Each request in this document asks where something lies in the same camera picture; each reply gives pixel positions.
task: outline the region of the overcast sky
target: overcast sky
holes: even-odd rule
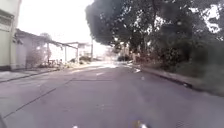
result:
[[[85,8],[93,0],[22,0],[18,28],[56,41],[90,42]]]

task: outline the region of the road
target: road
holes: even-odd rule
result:
[[[8,128],[221,128],[224,99],[127,66],[104,65],[0,84]]]

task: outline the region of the roof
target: roof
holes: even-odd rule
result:
[[[37,36],[37,35],[31,34],[31,33],[25,32],[25,31],[21,31],[20,29],[16,30],[15,37],[19,38],[19,39],[20,38],[25,38],[25,37],[30,37],[32,39],[37,39],[37,40],[40,40],[40,41],[44,41],[44,42],[48,42],[48,43],[51,43],[51,44],[55,44],[57,46],[62,45],[62,46],[67,46],[67,47],[72,47],[72,48],[77,49],[76,47],[70,46],[69,44],[64,44],[64,43],[61,43],[61,42],[50,40],[50,39],[47,39],[47,38],[42,37],[42,36]]]
[[[4,17],[6,17],[6,18],[14,18],[14,16],[12,15],[12,14],[10,14],[10,13],[8,13],[8,12],[6,12],[6,11],[4,11],[4,10],[1,10],[0,9],[0,15],[1,16],[4,16]]]
[[[85,42],[85,43],[81,43],[81,42],[70,42],[70,43],[65,43],[65,44],[69,44],[69,45],[72,45],[72,44],[78,44],[78,47],[81,48],[81,47],[84,47],[84,46],[91,46],[91,44]]]

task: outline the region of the utility pole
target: utility pole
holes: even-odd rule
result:
[[[50,47],[49,42],[47,42],[47,64],[50,66]]]
[[[65,63],[67,63],[67,46],[65,46]]]
[[[76,57],[77,57],[77,63],[79,64],[79,44],[78,44],[78,46],[77,46],[77,49],[76,49],[77,51],[76,51]]]
[[[93,61],[93,38],[91,38],[91,61]]]

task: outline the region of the tree canopy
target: tree canopy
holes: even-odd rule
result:
[[[40,36],[42,36],[42,37],[44,37],[44,38],[46,38],[48,40],[52,40],[51,35],[48,34],[48,33],[45,33],[45,32],[44,33],[41,33]]]
[[[210,17],[212,6],[217,6],[219,18]],[[175,65],[206,61],[204,53],[214,52],[211,46],[223,40],[223,12],[220,0],[95,0],[86,17],[96,41],[125,42],[134,52],[153,52]],[[211,23],[218,27],[208,27]]]

